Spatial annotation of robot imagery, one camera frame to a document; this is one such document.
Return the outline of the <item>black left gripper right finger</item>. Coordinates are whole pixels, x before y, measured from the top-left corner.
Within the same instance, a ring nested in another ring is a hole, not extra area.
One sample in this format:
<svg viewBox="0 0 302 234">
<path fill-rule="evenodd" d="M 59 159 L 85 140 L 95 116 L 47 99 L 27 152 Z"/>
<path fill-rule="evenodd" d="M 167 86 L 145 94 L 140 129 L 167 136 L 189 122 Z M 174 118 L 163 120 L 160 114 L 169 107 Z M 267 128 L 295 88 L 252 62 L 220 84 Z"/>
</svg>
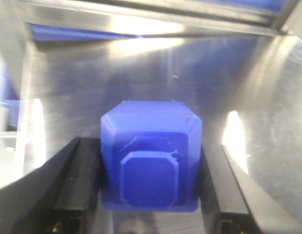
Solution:
<svg viewBox="0 0 302 234">
<path fill-rule="evenodd" d="M 199 192 L 207 234 L 295 234 L 297 222 L 233 158 L 201 155 Z"/>
</svg>

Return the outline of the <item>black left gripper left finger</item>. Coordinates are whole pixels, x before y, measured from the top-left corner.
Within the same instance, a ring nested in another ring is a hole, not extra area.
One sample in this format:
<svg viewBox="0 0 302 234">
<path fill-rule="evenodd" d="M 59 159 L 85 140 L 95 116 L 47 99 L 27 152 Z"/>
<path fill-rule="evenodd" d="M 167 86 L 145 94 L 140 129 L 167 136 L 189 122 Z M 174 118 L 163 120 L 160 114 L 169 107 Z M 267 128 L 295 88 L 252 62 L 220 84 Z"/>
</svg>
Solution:
<svg viewBox="0 0 302 234">
<path fill-rule="evenodd" d="M 100 139 L 76 137 L 17 184 L 13 234 L 88 234 L 101 185 Z"/>
</svg>

